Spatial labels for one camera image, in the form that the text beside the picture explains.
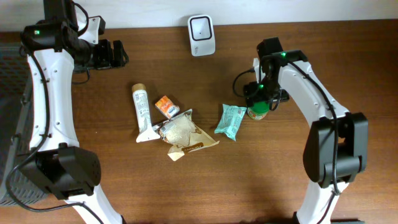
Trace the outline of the green lid jar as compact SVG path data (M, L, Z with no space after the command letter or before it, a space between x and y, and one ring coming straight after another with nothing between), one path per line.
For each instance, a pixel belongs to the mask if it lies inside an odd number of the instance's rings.
M268 112L269 104L264 101L256 102L247 109L248 116L255 120L263 119L268 114Z

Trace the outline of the teal snack packet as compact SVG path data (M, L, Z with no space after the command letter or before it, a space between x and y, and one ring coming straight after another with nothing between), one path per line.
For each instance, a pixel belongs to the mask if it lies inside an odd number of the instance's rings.
M246 110L246 107L223 104L223 114L215 129L215 134L223 133L228 138L236 141L236 135Z

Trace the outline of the orange small carton box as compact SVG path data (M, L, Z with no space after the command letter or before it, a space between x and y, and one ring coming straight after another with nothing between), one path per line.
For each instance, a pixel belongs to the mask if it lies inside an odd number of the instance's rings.
M155 107L167 118L170 119L177 115L180 108L175 105L170 98L163 96L155 103Z

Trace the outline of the beige brown snack bag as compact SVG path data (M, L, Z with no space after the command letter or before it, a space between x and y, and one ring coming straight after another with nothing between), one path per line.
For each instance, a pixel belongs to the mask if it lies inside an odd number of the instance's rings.
M177 161L189 152L199 151L219 144L192 121L193 110L189 109L175 117L156 124L152 129L161 140L172 145L167 155Z

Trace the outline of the white tube gold cap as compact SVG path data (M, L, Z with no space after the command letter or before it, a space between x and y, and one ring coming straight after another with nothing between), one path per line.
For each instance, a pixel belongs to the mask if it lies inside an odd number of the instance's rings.
M139 134L136 138L136 142L146 142L159 139L160 135L152 129L146 86L142 83L137 83L132 86L131 90L139 127Z

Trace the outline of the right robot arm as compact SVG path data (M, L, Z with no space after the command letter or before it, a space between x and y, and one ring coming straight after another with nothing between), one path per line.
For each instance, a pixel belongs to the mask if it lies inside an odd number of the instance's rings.
M256 50L256 81L243 87L248 114L259 119L294 100L310 127L303 152L309 184L292 223L331 223L341 193L366 168L368 119L332 97L301 50L284 50L277 37Z

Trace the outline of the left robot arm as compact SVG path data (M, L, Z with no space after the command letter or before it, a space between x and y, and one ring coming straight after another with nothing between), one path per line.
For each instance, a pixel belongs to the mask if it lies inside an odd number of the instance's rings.
M32 74L31 154L17 166L34 185L73 207L87 223L123 223L101 186L98 156L80 147L72 112L72 76L121 68L129 58L119 40L102 38L105 21L73 1L45 1L43 20L21 41Z

